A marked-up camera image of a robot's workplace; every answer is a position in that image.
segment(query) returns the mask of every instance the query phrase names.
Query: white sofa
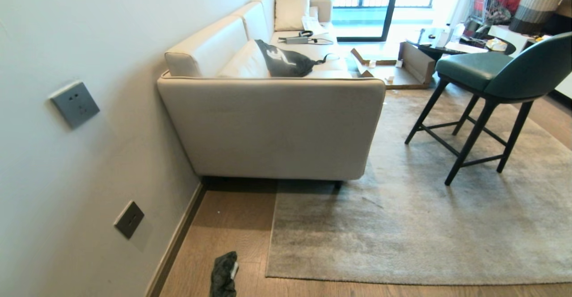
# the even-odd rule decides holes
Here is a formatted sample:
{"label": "white sofa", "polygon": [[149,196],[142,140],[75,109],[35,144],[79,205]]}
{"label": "white sofa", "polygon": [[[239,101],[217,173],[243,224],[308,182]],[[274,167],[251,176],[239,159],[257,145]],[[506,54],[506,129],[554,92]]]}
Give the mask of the white sofa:
{"label": "white sofa", "polygon": [[[329,23],[330,0],[311,0]],[[202,176],[351,180],[364,172],[385,96],[379,79],[352,79],[343,57],[303,78],[257,77],[243,60],[262,39],[316,60],[333,45],[286,45],[274,0],[252,0],[165,53],[159,92],[194,170]],[[336,41],[332,34],[320,35]],[[244,62],[238,77],[220,77]]]}

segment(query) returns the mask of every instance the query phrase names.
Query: coffee table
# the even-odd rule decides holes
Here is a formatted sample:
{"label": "coffee table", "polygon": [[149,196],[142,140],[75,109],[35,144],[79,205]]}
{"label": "coffee table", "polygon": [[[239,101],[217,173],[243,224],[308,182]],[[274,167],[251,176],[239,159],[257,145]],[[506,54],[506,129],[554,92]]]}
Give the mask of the coffee table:
{"label": "coffee table", "polygon": [[[437,47],[438,38],[439,38],[438,37],[438,29],[423,28],[420,31],[414,32],[411,35],[409,35],[406,38],[406,41],[408,43],[410,43],[411,45],[416,46],[419,50],[421,50],[427,56],[429,56],[435,60],[441,59],[441,57],[444,54],[447,54],[447,55],[465,54],[464,51],[449,49],[449,48],[445,48],[445,47]],[[499,40],[507,43],[507,48],[504,51],[504,54],[510,55],[513,52],[515,52],[516,47],[512,43],[510,43],[504,39],[500,39],[500,38],[499,38]]]}

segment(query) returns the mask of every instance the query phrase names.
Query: balcony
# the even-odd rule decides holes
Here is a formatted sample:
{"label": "balcony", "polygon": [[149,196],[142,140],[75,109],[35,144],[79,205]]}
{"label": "balcony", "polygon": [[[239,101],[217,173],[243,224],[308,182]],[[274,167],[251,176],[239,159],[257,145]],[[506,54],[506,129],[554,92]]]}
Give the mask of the balcony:
{"label": "balcony", "polygon": [[[379,37],[389,0],[333,0],[332,21],[338,37]],[[433,22],[433,0],[395,0],[390,36],[417,30]]]}

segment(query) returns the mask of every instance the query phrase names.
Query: chair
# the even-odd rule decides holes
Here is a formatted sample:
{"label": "chair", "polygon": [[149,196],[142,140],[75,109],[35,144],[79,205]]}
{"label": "chair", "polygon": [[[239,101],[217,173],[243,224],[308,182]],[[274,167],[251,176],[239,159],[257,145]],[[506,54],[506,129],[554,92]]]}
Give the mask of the chair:
{"label": "chair", "polygon": [[[572,32],[559,34],[545,41],[536,43],[516,58],[500,53],[480,53],[452,55],[437,62],[435,69],[439,75],[439,84],[427,102],[425,109],[413,126],[405,144],[409,144],[416,132],[424,130],[438,142],[457,156],[451,168],[445,185],[450,185],[461,167],[500,160],[496,169],[503,171],[509,155],[517,142],[518,135],[529,114],[534,100],[554,90],[560,82],[572,71]],[[425,126],[423,120],[427,117],[433,105],[449,83],[472,92],[473,96],[457,122]],[[484,98],[484,109],[477,120],[469,116],[479,98]],[[505,141],[485,127],[493,110],[499,104],[523,103],[517,120]],[[466,120],[475,124],[466,143],[460,152],[447,144],[432,130],[445,126],[455,125],[453,135],[457,135]],[[474,146],[482,131],[492,136],[505,146],[501,155],[486,157],[484,159],[465,162],[468,153]]]}

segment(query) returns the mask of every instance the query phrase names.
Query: electrical socket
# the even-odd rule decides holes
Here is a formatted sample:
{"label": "electrical socket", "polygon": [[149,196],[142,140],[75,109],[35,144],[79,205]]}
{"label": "electrical socket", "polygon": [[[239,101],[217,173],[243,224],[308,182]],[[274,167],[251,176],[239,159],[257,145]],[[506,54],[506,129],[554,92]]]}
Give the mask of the electrical socket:
{"label": "electrical socket", "polygon": [[76,128],[100,111],[84,83],[77,81],[50,97],[71,128]]}
{"label": "electrical socket", "polygon": [[121,212],[121,215],[117,218],[114,225],[125,238],[129,239],[133,236],[133,232],[135,232],[144,216],[145,214],[139,209],[135,201],[131,200],[123,212]]}

